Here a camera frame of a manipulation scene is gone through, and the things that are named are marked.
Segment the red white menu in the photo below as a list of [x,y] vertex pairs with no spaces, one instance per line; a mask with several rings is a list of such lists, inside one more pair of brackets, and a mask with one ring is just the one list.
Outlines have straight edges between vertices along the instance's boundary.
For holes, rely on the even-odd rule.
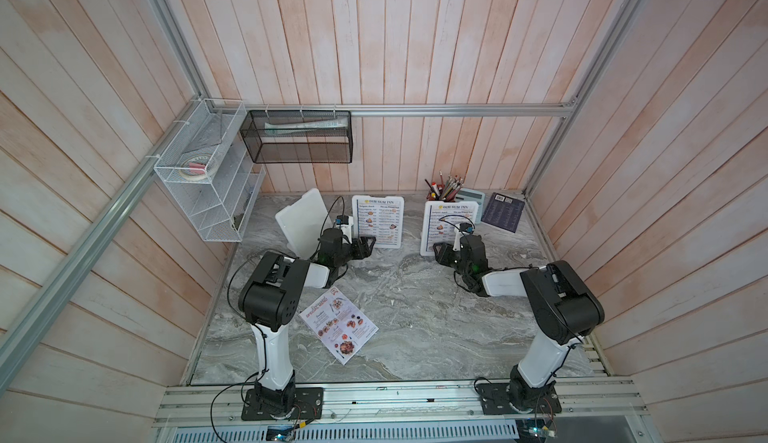
[[378,332],[376,324],[335,287],[323,293],[300,316],[342,365]]

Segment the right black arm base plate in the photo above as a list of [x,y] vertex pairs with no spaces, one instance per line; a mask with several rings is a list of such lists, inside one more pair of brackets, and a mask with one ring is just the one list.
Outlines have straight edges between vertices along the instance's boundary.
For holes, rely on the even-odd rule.
[[517,380],[510,383],[475,383],[485,415],[531,414],[554,415],[562,412],[562,405],[554,383],[541,388],[529,388]]

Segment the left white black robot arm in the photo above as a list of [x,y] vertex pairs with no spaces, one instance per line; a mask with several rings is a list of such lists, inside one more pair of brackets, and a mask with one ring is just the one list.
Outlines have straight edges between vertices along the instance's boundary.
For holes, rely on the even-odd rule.
[[322,416],[324,389],[299,389],[290,360],[289,325],[299,314],[342,364],[378,331],[373,321],[335,288],[348,263],[371,256],[376,239],[350,238],[326,228],[308,259],[267,251],[242,288],[236,313],[254,333],[259,369],[239,385],[244,421],[292,420],[301,428]]

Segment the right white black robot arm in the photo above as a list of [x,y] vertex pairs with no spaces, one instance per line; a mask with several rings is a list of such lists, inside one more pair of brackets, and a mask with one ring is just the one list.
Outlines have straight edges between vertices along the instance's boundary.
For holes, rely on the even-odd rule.
[[433,245],[436,261],[454,271],[457,285],[479,297],[525,297],[537,332],[507,383],[479,378],[473,384],[486,415],[553,416],[562,411],[555,376],[570,352],[603,323],[604,309],[572,266],[555,261],[539,267],[493,269],[478,235],[459,233]]

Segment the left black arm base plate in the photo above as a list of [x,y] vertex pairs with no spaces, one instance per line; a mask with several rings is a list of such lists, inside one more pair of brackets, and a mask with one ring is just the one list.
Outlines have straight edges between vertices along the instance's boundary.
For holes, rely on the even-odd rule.
[[278,391],[258,385],[247,391],[241,419],[243,421],[313,421],[322,417],[323,403],[322,387],[287,387],[285,390]]

